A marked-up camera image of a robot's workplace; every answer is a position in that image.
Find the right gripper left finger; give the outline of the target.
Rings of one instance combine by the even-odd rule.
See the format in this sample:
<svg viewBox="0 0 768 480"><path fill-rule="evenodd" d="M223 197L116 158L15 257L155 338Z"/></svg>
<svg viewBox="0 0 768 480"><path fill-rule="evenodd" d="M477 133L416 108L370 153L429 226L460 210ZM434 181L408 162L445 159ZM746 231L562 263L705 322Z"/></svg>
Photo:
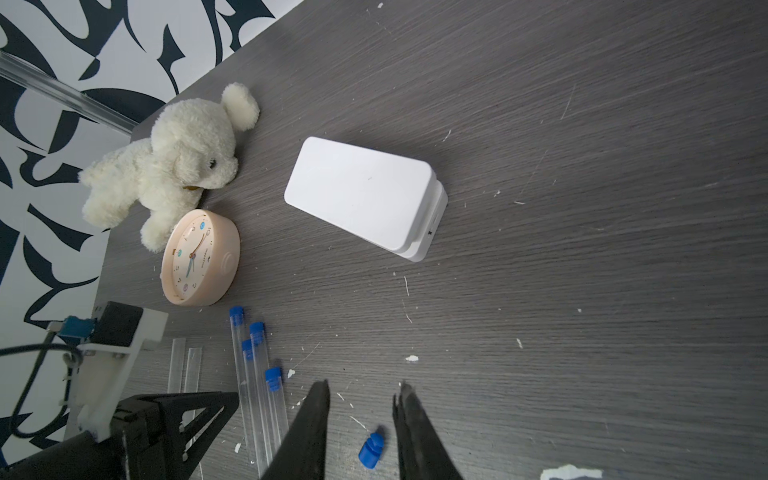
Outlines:
<svg viewBox="0 0 768 480"><path fill-rule="evenodd" d="M262 480L325 478L330 389L315 382Z"/></svg>

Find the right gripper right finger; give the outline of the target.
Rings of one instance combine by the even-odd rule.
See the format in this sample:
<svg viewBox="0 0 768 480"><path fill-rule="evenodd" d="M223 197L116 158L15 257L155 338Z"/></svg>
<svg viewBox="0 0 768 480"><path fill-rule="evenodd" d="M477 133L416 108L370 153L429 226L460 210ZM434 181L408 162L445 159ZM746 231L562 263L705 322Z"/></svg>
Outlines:
<svg viewBox="0 0 768 480"><path fill-rule="evenodd" d="M401 384L392 407L400 478L461 480L411 385Z"/></svg>

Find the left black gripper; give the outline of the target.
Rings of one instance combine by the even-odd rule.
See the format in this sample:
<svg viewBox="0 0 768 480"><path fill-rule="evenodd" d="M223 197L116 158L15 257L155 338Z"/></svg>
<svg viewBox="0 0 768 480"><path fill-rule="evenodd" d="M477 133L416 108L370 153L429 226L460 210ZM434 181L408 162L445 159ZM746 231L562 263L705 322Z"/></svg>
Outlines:
<svg viewBox="0 0 768 480"><path fill-rule="evenodd" d="M1 469L3 479L170 479L198 465L239 408L236 392L136 395L118 403L109 436L89 431Z"/></svg>

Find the blue stopper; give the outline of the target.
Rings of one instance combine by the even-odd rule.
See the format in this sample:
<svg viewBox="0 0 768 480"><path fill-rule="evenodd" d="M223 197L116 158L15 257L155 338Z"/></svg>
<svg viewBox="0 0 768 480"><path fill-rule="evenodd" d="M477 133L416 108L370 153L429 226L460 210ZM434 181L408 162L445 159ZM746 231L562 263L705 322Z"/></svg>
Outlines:
<svg viewBox="0 0 768 480"><path fill-rule="evenodd" d="M376 468L385 447L385 438L379 432L371 433L363 443L358 460L363 467L369 470Z"/></svg>

